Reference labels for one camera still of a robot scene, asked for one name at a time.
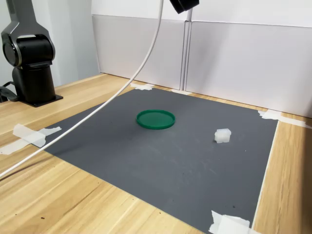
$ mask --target wooden table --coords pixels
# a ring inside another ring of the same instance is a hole
[[[99,75],[56,88],[63,100],[33,108],[0,104],[0,146],[20,123],[40,130],[110,98],[127,79]],[[160,86],[155,88],[168,90]],[[204,95],[191,96],[266,111]],[[284,114],[299,120],[303,117]],[[37,148],[0,155],[0,171]],[[275,134],[254,228],[262,234],[312,233],[312,130],[280,122]],[[200,233],[127,192],[49,154],[0,179],[0,233]]]

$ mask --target white tape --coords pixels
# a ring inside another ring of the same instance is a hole
[[[45,134],[46,136],[48,135],[51,135],[53,133],[56,133],[58,131],[62,130],[60,127],[57,127],[57,128],[42,128],[41,130],[39,130],[38,132],[42,133],[42,134]]]
[[[265,118],[265,119],[277,119],[284,123],[289,123],[289,124],[293,124],[296,126],[312,129],[312,127],[307,125],[304,121],[282,116],[281,115],[282,113],[280,111],[268,110],[267,112],[264,112],[264,111],[258,111],[258,112],[260,116],[262,116],[262,118]]]
[[[20,150],[27,145],[29,145],[29,142],[23,139],[19,139],[19,140],[12,142],[11,144],[8,144],[0,148],[0,154],[10,155],[11,153],[14,153],[17,150]]]
[[[45,134],[31,130],[21,124],[15,125],[13,129],[13,135],[20,137],[30,144],[36,145],[37,147],[42,147],[45,144]]]
[[[60,127],[51,129],[43,128],[36,132],[21,124],[17,124],[13,129],[13,134],[17,137],[20,137],[21,139],[0,148],[0,154],[10,155],[11,153],[20,150],[29,144],[42,147],[45,145],[45,137],[59,130],[61,130]]]
[[[154,86],[153,84],[140,85],[140,84],[132,84],[131,83],[131,87],[135,87],[135,89],[139,89],[139,90],[152,90],[153,86]]]
[[[249,228],[250,222],[239,217],[220,215],[211,211],[214,223],[209,232],[212,234],[260,234]]]
[[[184,95],[191,94],[191,92],[177,90],[177,89],[172,89],[171,92],[174,92],[174,93],[177,93],[177,94],[184,94]]]

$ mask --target green petri dish lid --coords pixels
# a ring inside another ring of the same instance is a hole
[[[165,129],[174,125],[176,117],[168,111],[146,110],[136,116],[136,121],[143,128]]]

